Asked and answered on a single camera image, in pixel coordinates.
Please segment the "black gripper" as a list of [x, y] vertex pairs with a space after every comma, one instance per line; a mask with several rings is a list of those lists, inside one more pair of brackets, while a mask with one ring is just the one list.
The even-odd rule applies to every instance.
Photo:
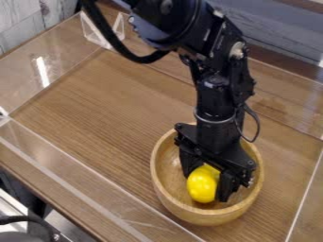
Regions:
[[243, 150], [244, 110], [227, 116], [204, 118], [195, 112], [196, 123], [176, 123], [173, 143], [179, 147], [183, 175], [208, 164], [219, 171], [217, 200], [227, 202], [241, 186], [248, 187], [256, 170], [255, 162]]

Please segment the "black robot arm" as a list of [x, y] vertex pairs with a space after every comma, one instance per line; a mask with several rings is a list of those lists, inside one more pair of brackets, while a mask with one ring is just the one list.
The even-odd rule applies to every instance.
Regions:
[[173, 126], [185, 176], [203, 164], [219, 170], [217, 201], [252, 181], [256, 164], [243, 151], [243, 120], [252, 111], [255, 80], [243, 33], [205, 0], [126, 0], [143, 40], [173, 51], [189, 66], [196, 88], [193, 124]]

